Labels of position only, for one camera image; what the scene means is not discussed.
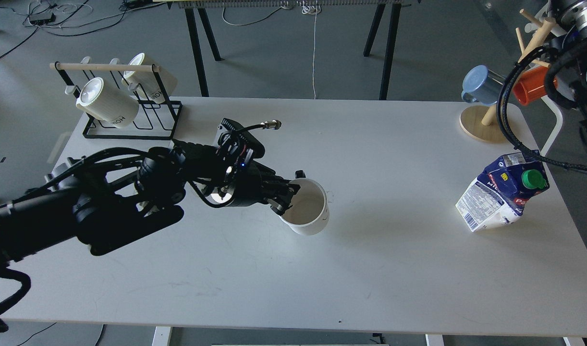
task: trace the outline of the green cap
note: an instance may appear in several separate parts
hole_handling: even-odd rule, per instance
[[[524,171],[522,173],[522,183],[524,186],[530,190],[534,190],[535,188],[544,188],[546,187],[546,180],[543,179],[543,175],[540,171],[536,169],[529,169],[528,171]]]

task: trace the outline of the white paper cup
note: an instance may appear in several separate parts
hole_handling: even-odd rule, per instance
[[[139,53],[136,55],[131,61],[129,65],[159,65],[154,59],[146,55],[146,53]],[[136,89],[138,95],[143,99],[155,101],[155,103],[164,103],[166,98],[163,96],[161,88],[157,84],[157,80],[155,79],[155,75],[153,73],[147,72],[137,72],[137,71],[125,71],[122,74],[122,84],[123,85],[130,85],[131,83],[136,83],[142,85]],[[163,66],[161,66],[161,72],[159,72],[159,77],[161,77],[161,81],[163,82],[163,86],[166,88],[166,92],[168,96],[172,95],[173,90],[178,85],[178,79],[174,77],[171,73],[168,72]]]
[[[80,90],[76,107],[115,127],[125,127],[133,122],[140,105],[102,77],[94,77]]]
[[[297,234],[318,234],[330,219],[326,191],[315,180],[307,178],[294,179],[291,184],[300,185],[300,190],[293,196],[292,206],[281,220]]]

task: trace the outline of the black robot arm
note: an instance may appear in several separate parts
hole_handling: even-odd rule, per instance
[[[213,208],[261,203],[283,215],[300,186],[254,161],[265,149],[248,132],[280,125],[242,127],[224,118],[213,145],[172,140],[172,148],[110,148],[68,158],[46,176],[44,186],[0,206],[0,277],[22,284],[0,303],[0,315],[30,287],[26,274],[8,269],[10,261],[73,237],[89,245],[92,255],[107,254],[180,221],[184,212],[176,204],[185,184]],[[109,180],[116,171],[122,176]],[[6,330],[0,319],[0,332]]]

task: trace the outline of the round wooden base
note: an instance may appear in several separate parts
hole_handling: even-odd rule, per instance
[[[488,143],[501,143],[506,140],[496,121],[492,125],[482,125],[482,119],[488,111],[485,106],[471,106],[460,114],[460,127],[467,135]]]

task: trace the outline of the black table leg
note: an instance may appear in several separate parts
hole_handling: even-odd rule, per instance
[[[208,37],[208,44],[210,44],[212,56],[215,58],[215,61],[222,61],[223,59],[219,54],[219,48],[217,48],[217,42],[215,41],[215,37],[212,34],[212,27],[210,26],[210,21],[208,21],[206,9],[199,8],[197,9],[197,13],[199,13],[199,19],[202,21],[202,26],[204,27],[204,31],[206,32],[206,37]]]
[[[368,57],[370,55],[370,49],[372,49],[372,44],[375,42],[375,37],[377,35],[377,29],[379,29],[379,23],[381,23],[381,17],[383,17],[383,11],[385,9],[385,4],[377,5],[377,9],[375,11],[375,18],[372,19],[372,25],[370,26],[370,32],[368,33],[368,38],[366,39],[366,46],[364,46],[364,56]]]
[[[379,100],[386,100],[388,98],[388,87],[390,86],[390,75],[392,74],[392,61],[394,60],[396,33],[398,31],[398,21],[401,17],[401,8],[403,8],[402,4],[392,5],[390,30],[388,31],[388,45],[385,49],[385,61],[383,62],[383,77],[381,77]]]
[[[202,94],[202,96],[208,97],[206,72],[204,72],[202,50],[199,47],[199,38],[197,37],[197,25],[195,25],[195,14],[193,13],[193,9],[184,9],[184,15],[186,16],[186,26],[189,28],[189,38],[191,38],[193,59],[195,60],[195,69],[197,70],[197,81],[199,81],[199,92]]]

